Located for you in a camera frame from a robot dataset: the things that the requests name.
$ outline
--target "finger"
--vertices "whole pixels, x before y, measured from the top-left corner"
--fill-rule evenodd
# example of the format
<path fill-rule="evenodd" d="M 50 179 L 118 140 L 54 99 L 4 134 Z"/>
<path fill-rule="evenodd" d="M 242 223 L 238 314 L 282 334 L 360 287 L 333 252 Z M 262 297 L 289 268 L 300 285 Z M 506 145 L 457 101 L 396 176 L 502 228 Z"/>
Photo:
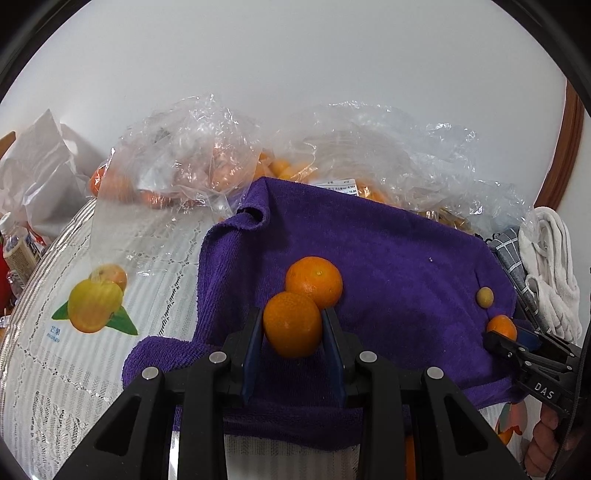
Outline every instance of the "finger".
<path fill-rule="evenodd" d="M 558 414 L 552 408 L 542 405 L 540 410 L 540 421 L 550 430 L 556 430 L 558 426 Z"/>
<path fill-rule="evenodd" d="M 542 422 L 534 427 L 534 440 L 542 453 L 548 458 L 554 458 L 558 452 L 558 442 L 554 438 L 554 430 L 550 430 Z"/>
<path fill-rule="evenodd" d="M 542 452 L 542 450 L 540 450 L 540 447 L 535 442 L 535 440 L 532 440 L 532 442 L 530 443 L 530 446 L 527 450 L 527 454 L 530 457 L 533 464 L 542 472 L 544 472 L 544 475 L 548 473 L 550 467 L 552 466 L 552 459 L 544 455 L 544 453 Z"/>
<path fill-rule="evenodd" d="M 529 476 L 544 476 L 545 473 L 540 470 L 538 467 L 536 467 L 536 465 L 534 464 L 534 462 L 531 461 L 531 458 L 529 456 L 525 457 L 525 471 L 527 472 L 527 474 Z"/>

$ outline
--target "purple towel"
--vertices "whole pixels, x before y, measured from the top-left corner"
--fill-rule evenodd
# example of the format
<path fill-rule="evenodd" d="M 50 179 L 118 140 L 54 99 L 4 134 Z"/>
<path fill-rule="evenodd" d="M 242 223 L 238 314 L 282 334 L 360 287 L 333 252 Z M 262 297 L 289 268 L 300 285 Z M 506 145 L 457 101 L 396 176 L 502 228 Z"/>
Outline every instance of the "purple towel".
<path fill-rule="evenodd" d="M 487 321 L 512 315 L 514 288 L 486 244 L 413 213 L 318 187 L 255 182 L 241 213 L 214 226 L 203 242 L 197 283 L 199 322 L 191 342 L 150 337 L 130 353 L 128 385 L 143 368 L 190 365 L 219 348 L 284 288 L 288 267 L 308 255 L 340 270 L 336 306 L 344 331 L 395 365 L 436 365 L 482 408 L 522 397 L 507 365 L 482 346 Z M 495 304 L 476 304 L 490 287 Z M 227 411 L 225 432 L 333 450 L 359 443 L 361 413 L 341 410 L 324 353 L 280 358 L 264 341 L 250 404 Z"/>

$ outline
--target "bag of oranges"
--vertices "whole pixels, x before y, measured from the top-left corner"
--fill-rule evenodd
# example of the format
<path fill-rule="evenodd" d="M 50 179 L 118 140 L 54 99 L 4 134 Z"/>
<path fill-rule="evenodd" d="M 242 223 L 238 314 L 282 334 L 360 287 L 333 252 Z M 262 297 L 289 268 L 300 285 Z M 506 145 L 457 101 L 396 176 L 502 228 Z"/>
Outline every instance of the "bag of oranges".
<path fill-rule="evenodd" d="M 357 195 L 491 236 L 527 218 L 513 186 L 476 179 L 476 134 L 418 126 L 395 108 L 358 102 L 289 117 L 269 142 L 259 175 Z"/>

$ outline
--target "white towel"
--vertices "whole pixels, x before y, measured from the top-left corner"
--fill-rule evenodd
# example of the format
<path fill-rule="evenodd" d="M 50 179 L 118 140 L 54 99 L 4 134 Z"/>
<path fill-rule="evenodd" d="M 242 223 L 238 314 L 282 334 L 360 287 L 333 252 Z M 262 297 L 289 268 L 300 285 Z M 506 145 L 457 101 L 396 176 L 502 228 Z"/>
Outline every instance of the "white towel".
<path fill-rule="evenodd" d="M 537 294 L 540 315 L 550 325 L 550 331 L 574 342 L 581 337 L 583 328 L 569 230 L 551 208 L 538 207 L 534 212 L 540 223 L 539 241 L 532 243 L 524 229 L 519 230 L 519 254 L 528 273 L 525 281 Z"/>

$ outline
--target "gray checkered towel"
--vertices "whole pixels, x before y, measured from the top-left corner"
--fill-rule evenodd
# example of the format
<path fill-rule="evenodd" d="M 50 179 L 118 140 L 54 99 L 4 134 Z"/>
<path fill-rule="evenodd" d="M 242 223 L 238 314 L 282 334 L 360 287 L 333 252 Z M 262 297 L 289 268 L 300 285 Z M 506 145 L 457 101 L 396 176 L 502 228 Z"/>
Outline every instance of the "gray checkered towel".
<path fill-rule="evenodd" d="M 492 240 L 489 240 L 488 246 L 513 282 L 517 299 L 525 315 L 534 327 L 547 332 L 550 326 L 539 315 L 538 298 L 525 282 L 527 273 L 519 256 L 519 227 L 510 227 L 503 233 L 496 233 Z"/>

